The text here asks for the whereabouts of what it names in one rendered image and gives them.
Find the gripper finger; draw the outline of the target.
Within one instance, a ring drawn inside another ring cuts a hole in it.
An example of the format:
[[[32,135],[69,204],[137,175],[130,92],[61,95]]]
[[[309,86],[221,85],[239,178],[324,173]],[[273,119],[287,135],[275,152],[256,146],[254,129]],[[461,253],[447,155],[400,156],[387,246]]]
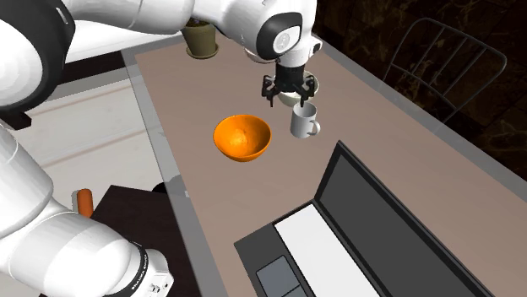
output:
[[[274,97],[278,94],[278,89],[274,84],[274,78],[269,75],[263,76],[261,95],[269,102],[270,107],[274,106]]]
[[[303,84],[297,88],[296,92],[301,96],[300,107],[304,106],[304,103],[315,95],[317,88],[316,79],[313,75],[308,75],[303,79]]]

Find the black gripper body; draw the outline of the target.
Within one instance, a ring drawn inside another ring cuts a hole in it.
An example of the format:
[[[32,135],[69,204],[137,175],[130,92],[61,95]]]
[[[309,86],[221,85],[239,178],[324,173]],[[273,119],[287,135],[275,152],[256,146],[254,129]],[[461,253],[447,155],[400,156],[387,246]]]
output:
[[[304,84],[305,66],[285,67],[277,63],[275,65],[274,85],[279,92],[296,92]]]

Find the cream bowl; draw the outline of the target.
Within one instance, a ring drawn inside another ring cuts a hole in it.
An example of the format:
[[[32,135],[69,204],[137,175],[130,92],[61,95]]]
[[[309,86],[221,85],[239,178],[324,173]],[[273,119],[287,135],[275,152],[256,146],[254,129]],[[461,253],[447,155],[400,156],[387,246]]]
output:
[[[318,92],[318,89],[319,89],[319,84],[318,84],[317,77],[314,76],[309,71],[305,71],[304,74],[303,74],[303,77],[304,78],[312,77],[312,81],[314,83],[314,94],[316,94]],[[289,107],[293,107],[296,103],[298,103],[301,100],[301,96],[298,93],[296,93],[296,92],[290,92],[290,93],[281,92],[281,93],[279,93],[277,95],[277,97],[279,98],[279,100],[284,105],[287,105]]]

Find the white mug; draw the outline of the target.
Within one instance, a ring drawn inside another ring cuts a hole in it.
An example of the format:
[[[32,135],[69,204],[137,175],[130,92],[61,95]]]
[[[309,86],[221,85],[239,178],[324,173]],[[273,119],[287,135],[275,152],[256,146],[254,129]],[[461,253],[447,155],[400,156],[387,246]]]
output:
[[[290,132],[296,138],[308,138],[320,133],[321,125],[316,121],[317,107],[300,102],[292,107]]]

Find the orange bowl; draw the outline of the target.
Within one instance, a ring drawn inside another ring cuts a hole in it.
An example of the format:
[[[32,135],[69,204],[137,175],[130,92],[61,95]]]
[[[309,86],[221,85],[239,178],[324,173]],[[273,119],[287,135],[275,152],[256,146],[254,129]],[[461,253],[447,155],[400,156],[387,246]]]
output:
[[[248,162],[259,157],[269,146],[272,131],[267,122],[253,115],[232,115],[214,129],[216,148],[227,158]]]

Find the brown table with grey rim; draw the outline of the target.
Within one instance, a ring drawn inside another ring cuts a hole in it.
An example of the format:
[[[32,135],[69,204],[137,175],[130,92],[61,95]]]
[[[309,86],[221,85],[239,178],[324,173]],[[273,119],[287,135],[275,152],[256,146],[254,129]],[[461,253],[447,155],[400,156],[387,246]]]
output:
[[[201,224],[222,286],[204,297],[257,297],[235,244],[272,219],[310,200],[338,141],[353,153],[496,297],[527,297],[527,182],[503,185],[499,163],[331,46],[309,62],[320,88],[322,131],[298,139],[291,110],[260,95],[270,64],[250,61],[231,40],[219,53],[192,59],[181,37],[124,52],[128,73],[165,180],[181,176],[171,194]],[[268,123],[272,139],[256,159],[237,162],[215,146],[214,129],[232,115]]]

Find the olive green plant pot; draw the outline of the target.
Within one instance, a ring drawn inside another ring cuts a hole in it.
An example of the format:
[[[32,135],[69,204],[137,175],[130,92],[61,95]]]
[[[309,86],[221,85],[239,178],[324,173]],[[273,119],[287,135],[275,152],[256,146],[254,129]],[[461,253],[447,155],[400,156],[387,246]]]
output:
[[[219,47],[215,39],[215,27],[202,20],[190,18],[182,29],[187,43],[187,54],[195,59],[208,59],[215,56]]]

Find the dark grey open laptop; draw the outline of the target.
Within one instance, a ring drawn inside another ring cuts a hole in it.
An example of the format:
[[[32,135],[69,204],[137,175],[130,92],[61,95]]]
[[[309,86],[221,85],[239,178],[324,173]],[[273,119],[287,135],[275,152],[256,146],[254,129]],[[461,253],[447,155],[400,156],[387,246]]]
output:
[[[342,141],[314,199],[235,248],[257,297],[494,297]]]

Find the dark robot stand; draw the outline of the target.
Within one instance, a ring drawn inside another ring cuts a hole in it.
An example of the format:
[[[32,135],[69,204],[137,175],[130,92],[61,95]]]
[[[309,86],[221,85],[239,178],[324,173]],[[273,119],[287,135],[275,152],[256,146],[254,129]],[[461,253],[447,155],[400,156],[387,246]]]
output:
[[[167,297],[201,297],[169,197],[164,193],[110,186],[92,219],[128,240],[160,251],[174,284]]]

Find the orange cylinder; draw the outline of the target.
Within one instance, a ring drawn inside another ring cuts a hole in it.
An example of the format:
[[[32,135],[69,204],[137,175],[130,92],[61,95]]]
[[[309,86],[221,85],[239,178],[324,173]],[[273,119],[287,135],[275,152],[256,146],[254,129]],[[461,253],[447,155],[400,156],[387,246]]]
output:
[[[81,189],[77,192],[78,212],[90,218],[94,212],[93,196],[90,189]]]

